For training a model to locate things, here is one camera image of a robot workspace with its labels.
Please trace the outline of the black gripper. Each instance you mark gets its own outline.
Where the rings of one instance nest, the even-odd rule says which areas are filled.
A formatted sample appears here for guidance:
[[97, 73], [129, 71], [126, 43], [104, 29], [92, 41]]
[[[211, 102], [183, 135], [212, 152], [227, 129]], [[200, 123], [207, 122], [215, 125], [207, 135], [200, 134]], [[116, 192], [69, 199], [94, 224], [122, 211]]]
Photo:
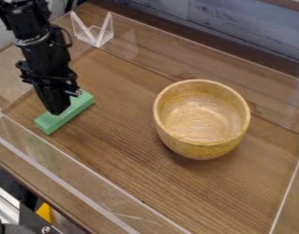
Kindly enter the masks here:
[[33, 85], [48, 112], [58, 115], [70, 105], [69, 97], [80, 95], [77, 74], [69, 68], [70, 43], [16, 43], [24, 60], [16, 63], [21, 80]]

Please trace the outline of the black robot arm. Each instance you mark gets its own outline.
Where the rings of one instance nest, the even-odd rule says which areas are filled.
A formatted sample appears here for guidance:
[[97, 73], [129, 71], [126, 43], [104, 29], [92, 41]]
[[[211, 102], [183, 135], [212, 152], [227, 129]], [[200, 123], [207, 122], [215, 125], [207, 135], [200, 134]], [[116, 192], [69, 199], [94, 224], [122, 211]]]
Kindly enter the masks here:
[[49, 22], [49, 15], [45, 0], [0, 0], [0, 19], [24, 55], [16, 62], [21, 81], [33, 86], [46, 111], [60, 115], [78, 96], [78, 76], [69, 68], [69, 33]]

